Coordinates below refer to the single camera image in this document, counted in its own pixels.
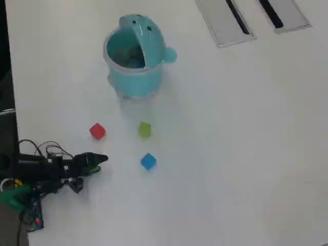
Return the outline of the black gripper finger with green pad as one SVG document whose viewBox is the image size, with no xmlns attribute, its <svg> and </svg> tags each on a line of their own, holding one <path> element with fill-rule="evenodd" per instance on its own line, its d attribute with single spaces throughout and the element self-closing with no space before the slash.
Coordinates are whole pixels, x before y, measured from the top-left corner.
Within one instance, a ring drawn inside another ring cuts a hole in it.
<svg viewBox="0 0 328 246">
<path fill-rule="evenodd" d="M 91 176 L 97 172 L 99 172 L 101 170 L 101 167 L 100 166 L 96 166 L 96 167 L 93 167 L 93 168 L 82 168 L 82 170 L 80 171 L 80 174 L 79 176 L 80 177 L 88 177 L 88 176 Z"/>
<path fill-rule="evenodd" d="M 108 161 L 107 155 L 92 152 L 85 152 L 74 156 L 74 163 L 80 168 L 94 169 L 106 161 Z"/>
</svg>

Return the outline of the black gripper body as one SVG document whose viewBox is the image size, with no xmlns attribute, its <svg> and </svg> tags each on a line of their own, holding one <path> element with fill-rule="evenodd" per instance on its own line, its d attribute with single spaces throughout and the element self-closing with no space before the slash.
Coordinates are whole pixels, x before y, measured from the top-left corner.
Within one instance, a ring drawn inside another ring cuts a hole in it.
<svg viewBox="0 0 328 246">
<path fill-rule="evenodd" d="M 56 165 L 59 168 L 58 175 L 60 178 L 69 179 L 81 176 L 81 169 L 77 161 L 73 159 L 63 159 L 57 157 Z"/>
</svg>

